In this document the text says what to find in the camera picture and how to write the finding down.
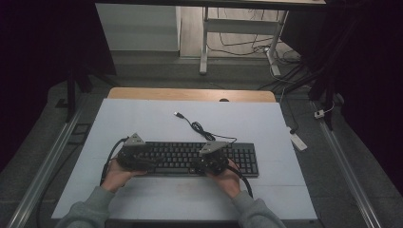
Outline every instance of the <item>sweater sleeve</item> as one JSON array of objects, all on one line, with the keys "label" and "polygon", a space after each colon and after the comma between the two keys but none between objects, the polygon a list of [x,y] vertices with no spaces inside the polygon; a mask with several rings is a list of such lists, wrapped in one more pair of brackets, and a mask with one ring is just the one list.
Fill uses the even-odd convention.
[{"label": "sweater sleeve", "polygon": [[74,203],[70,211],[57,223],[56,228],[104,227],[109,218],[108,205],[115,194],[97,186],[85,202]]},{"label": "sweater sleeve", "polygon": [[232,202],[240,212],[238,223],[242,228],[285,228],[262,199],[253,200],[246,191],[240,192]]}]

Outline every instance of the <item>power adapter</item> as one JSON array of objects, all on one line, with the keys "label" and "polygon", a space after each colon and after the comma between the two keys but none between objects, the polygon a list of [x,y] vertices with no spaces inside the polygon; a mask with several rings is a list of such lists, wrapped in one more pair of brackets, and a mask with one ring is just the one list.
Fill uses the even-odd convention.
[{"label": "power adapter", "polygon": [[315,118],[320,119],[325,116],[325,112],[323,110],[319,110],[315,112]]}]

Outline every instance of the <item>metal frame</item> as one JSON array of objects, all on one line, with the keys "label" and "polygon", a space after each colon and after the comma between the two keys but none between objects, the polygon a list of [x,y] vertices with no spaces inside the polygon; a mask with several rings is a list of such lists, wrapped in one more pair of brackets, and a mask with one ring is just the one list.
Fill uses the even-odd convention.
[{"label": "metal frame", "polygon": [[[313,102],[311,102],[311,106],[314,110],[316,110],[315,104]],[[343,149],[341,148],[334,131],[329,130],[328,125],[322,119],[319,120],[319,123],[323,135],[325,136],[332,149],[338,167],[340,168],[341,173],[343,174],[343,177],[346,180],[347,185],[349,186],[350,191],[356,200],[357,206],[361,211],[362,217],[367,223],[367,226],[371,228],[381,228],[382,225],[377,218],[374,208],[371,205],[371,202],[369,201],[364,189],[361,187],[357,177],[355,176],[355,172],[350,165]]]},{"label": "metal frame", "polygon": [[205,75],[207,73],[208,32],[273,35],[272,43],[270,48],[266,51],[266,56],[269,60],[273,75],[281,75],[278,69],[277,61],[274,57],[274,53],[276,51],[276,45],[278,43],[279,36],[281,35],[287,13],[288,11],[283,11],[277,22],[209,19],[208,7],[204,8],[200,75]]},{"label": "metal frame", "polygon": [[47,156],[44,159],[44,162],[42,163],[31,184],[29,185],[27,192],[15,210],[14,215],[7,226],[8,228],[24,227],[27,223],[32,209],[37,204],[37,201],[47,185],[50,175],[53,172],[53,169],[59,160],[65,145],[67,144],[68,137],[70,136],[75,124],[78,122],[78,119],[83,112],[83,107],[85,106],[86,101],[87,95],[82,94],[78,101],[77,111],[72,116],[70,122],[65,123],[55,143],[50,148]]}]

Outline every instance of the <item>black keyboard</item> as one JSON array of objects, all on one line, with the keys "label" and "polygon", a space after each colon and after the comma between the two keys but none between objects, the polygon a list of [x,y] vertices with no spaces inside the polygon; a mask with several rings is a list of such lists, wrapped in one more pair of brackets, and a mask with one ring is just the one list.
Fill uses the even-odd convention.
[{"label": "black keyboard", "polygon": [[[144,156],[150,159],[163,157],[156,168],[149,169],[147,176],[199,176],[192,162],[199,160],[203,142],[146,142],[151,146]],[[234,142],[222,148],[224,155],[240,168],[244,177],[259,175],[255,146],[252,143]]]}]

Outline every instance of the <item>dark background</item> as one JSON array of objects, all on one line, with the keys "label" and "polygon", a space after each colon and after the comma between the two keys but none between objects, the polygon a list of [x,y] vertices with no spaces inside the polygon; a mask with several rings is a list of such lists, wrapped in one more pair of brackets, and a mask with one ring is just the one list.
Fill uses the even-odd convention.
[{"label": "dark background", "polygon": [[402,11],[401,1],[366,1],[358,10],[292,11],[281,40],[315,71],[335,50],[353,13],[360,18],[336,61],[335,90],[344,99],[341,113],[346,122],[403,195]]},{"label": "dark background", "polygon": [[3,1],[0,5],[0,171],[18,150],[48,99],[87,67],[115,74],[95,4],[85,1]]}]

